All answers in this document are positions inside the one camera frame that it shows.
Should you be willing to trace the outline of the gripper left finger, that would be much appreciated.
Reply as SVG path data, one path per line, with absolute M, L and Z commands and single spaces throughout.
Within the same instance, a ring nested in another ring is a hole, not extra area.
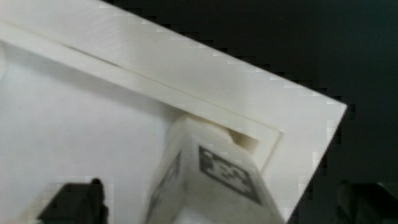
M 108 224 L 105 186 L 98 178 L 89 183 L 66 183 L 39 213 L 41 224 Z

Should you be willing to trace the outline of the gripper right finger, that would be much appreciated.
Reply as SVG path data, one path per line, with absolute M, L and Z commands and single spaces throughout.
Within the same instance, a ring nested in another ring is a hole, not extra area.
M 334 224 L 398 224 L 398 183 L 339 184 Z

